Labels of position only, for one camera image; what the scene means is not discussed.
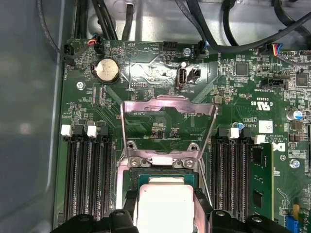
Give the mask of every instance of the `wire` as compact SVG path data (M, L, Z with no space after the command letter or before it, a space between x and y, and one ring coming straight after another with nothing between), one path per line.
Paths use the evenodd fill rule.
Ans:
M282 1L275 0L274 1L274 12L276 13L277 18L283 23L285 26L290 26L295 23L293 20L283 9ZM303 26L297 27L295 29L306 41L308 48L311 48L311 33Z
M87 45L94 45L95 43L97 43L97 40L91 39L87 42Z
M197 29L198 33L202 37L202 39L204 41L206 41L206 36L205 36L201 26L198 24L198 22L196 21L194 16L189 12L187 7L184 5L183 1L182 0L175 0L175 2L177 4L177 6L179 7L179 9L182 11L182 13L186 16L186 18L195 26L195 28Z
M223 25L224 25L224 31L225 35L229 41L229 43L232 46L238 46L239 44L237 41L234 39L231 29L230 29L230 24L229 24L229 13L230 9L234 6L235 0L224 0L222 4L222 10L223 10Z
M97 2L99 4L101 10L103 11L103 15L104 15L108 30L110 32L111 38L113 40L118 40L118 36L117 36L116 30L115 30L115 27L113 26L111 16L109 14L109 11L107 9L107 6L106 6L104 0L97 0Z
M81 1L80 38L81 39L86 39L88 0L80 0L80 1Z
M303 16L298 21L296 21L291 26L289 26L283 30L280 30L278 33L271 35L265 39L262 39L262 40L259 40L259 41L256 41L256 42L253 42L250 44L241 45L241 46L220 46L215 41L214 37L212 36L212 34L211 34L211 32L210 32L210 30L209 30L209 28L205 22L205 19L203 17L203 14L202 14L202 11L201 11L201 8L199 6L198 1L197 0L187 0L187 4L188 4L188 7L190 9L190 12L193 14L193 16L196 18L199 25L203 29L203 32L207 38L207 41L209 42L212 49L214 49L217 52L223 52L223 53L242 52L245 50L250 50L253 48L261 47L264 44L272 43L272 42L279 40L280 38L286 36L288 33L290 33L291 31L293 31L294 29L296 29L297 27L301 26L302 24L304 24L305 22L307 22L308 20L311 19L311 12L310 12L310 13L306 14L305 16Z
M42 0L36 0L36 6L37 6L37 10L38 10L39 18L40 18L40 23L41 23L41 27L43 29L44 35L47 38L47 40L49 41L49 44L52 46L52 48L57 53L59 53L62 57L66 58L66 59L72 60L72 59L76 59L77 57L80 57L88 49L88 45L86 44L79 51L77 51L74 55L68 55L68 54L64 53L63 51L61 51L58 48L58 46L55 44L55 42L53 41L53 38L51 37L51 34L50 34L49 29L47 27L47 24L45 22L45 18L44 18L44 14L43 14L43 7L42 7Z
M281 49L281 47L283 46L283 44L279 44L279 46L278 46L278 48L277 48L277 55L279 55L279 53L280 53L280 49Z
M76 6L76 19L74 21L74 38L80 37L80 17L81 17L81 3L80 0L77 0L77 6Z
M107 28L103 13L102 13L99 5L98 5L97 0L92 0L92 3L93 3L93 6L95 9L97 18L98 18L99 25L101 26L101 29L103 31L104 38L107 40L111 40L111 37L109 35L108 28Z
M274 57L276 57L277 56L277 50L276 50L276 45L275 44L272 45L272 51L273 51Z
M127 4L126 7L126 19L125 26L122 33L122 40L128 40L130 37L130 32L133 24L133 14L134 14L134 6L131 4Z

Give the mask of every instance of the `ram slot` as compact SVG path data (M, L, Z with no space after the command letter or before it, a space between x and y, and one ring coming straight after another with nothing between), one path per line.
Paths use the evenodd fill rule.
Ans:
M87 146L87 164L86 164L86 199L85 199L85 209L84 209L84 214L91 214L90 213L90 201L92 198L92 188L91 188L91 181L92 181L92 173L91 173L91 165L92 165L92 159L93 159L93 153L94 153L94 145L92 142L88 142Z
M311 125L308 125L308 161L309 161L309 172L311 172Z
M244 212L244 221L245 218L249 215L249 199L250 199L250 191L248 190L249 187L249 167L250 167L250 147L249 144L243 144L243 169L244 169L244 178L243 178L243 186L244 186L244 193L243 193L243 212Z
M236 193L236 208L237 208L237 219L242 221L244 219L244 213L243 213L243 194L245 193L245 185L243 184L244 182L244 177L245 177L245 169L244 169L244 157L245 154L243 153L242 150L242 145L238 144L236 145L236 156L239 158L239 163L237 164L238 172L237 172L237 185L238 185L238 191Z
M112 166L112 155L110 143L102 143L102 165L103 170L101 172L101 177L103 179L102 189L101 189L101 216L111 209L110 207L110 197L111 197L111 166Z
M89 142L89 171L88 171L88 214L96 215L97 189L98 189L98 164L99 143Z
M72 217L74 169L75 169L75 142L69 139L67 147L67 166L66 166L66 181L65 181L65 203L64 203L65 221L67 221Z
M223 184L223 193L222 193L222 202L223 209L229 210L231 205L231 175L232 175L232 149L231 145L225 143L223 144L223 157L222 157L222 167L223 170L220 174L222 177Z
M224 160L225 153L227 154L227 145L221 140L215 139L212 145L212 157L211 157L211 174L210 185L212 192L212 203L214 203L215 209L224 208L225 197L225 176L224 174Z
M219 150L219 145L217 144L217 140L212 138L212 148L211 148L211 157L210 157L210 174L209 174L209 186L210 186L210 192L211 192L211 201L214 204L214 208L217 209L216 205L216 190L217 190L217 154Z
M77 200L77 214L84 214L86 208L86 177L87 177L87 156L88 156L88 142L84 142L83 153L78 162L78 200Z

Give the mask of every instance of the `screw hole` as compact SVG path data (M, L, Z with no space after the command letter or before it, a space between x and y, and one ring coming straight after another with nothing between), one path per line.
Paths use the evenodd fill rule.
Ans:
M122 215L124 215L124 212L123 211L116 212L116 215L117 216L122 216Z

